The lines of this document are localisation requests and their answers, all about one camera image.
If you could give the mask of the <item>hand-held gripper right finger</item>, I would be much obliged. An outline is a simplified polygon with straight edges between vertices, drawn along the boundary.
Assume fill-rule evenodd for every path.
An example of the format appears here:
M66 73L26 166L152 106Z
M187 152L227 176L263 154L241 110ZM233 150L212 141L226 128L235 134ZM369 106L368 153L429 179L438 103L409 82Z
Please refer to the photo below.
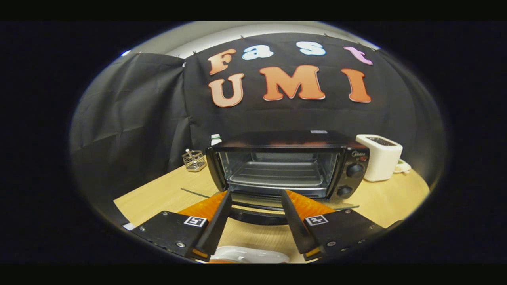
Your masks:
M290 190L281 204L297 250L305 261L331 261L365 249L387 229L353 209L335 211Z

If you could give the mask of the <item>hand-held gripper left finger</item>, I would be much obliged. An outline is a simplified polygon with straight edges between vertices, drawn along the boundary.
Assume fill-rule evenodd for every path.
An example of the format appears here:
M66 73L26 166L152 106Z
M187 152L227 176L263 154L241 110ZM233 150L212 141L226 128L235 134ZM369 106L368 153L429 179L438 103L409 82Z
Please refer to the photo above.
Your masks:
M171 254L208 262L217 250L231 209L232 196L225 191L178 213L161 211L131 232Z

